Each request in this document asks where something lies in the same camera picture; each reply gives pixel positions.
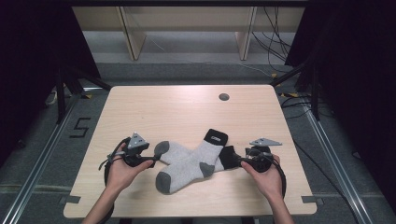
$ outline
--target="table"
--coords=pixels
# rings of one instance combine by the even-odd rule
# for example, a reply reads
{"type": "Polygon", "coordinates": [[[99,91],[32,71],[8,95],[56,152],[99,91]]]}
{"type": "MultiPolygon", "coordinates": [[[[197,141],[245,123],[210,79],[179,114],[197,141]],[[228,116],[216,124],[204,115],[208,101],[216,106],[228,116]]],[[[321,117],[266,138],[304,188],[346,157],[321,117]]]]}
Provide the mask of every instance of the table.
{"type": "MultiPolygon", "coordinates": [[[[229,146],[245,156],[245,147],[260,137],[281,142],[271,147],[281,158],[288,180],[285,202],[292,214],[313,214],[315,203],[303,203],[312,196],[292,142],[274,88],[269,85],[186,85],[118,86],[106,100],[92,140],[81,164],[71,196],[79,203],[67,203],[66,217],[85,217],[103,191],[103,170],[99,164],[118,142],[138,132],[150,146],[142,153],[153,156],[163,140],[176,141],[194,149],[208,129],[227,133],[229,146]],[[229,100],[222,101],[222,93],[229,100]]],[[[272,214],[269,203],[258,192],[242,168],[214,173],[172,194],[155,188],[155,176],[165,164],[158,161],[125,189],[116,200],[113,217],[255,217],[272,214]]]]}

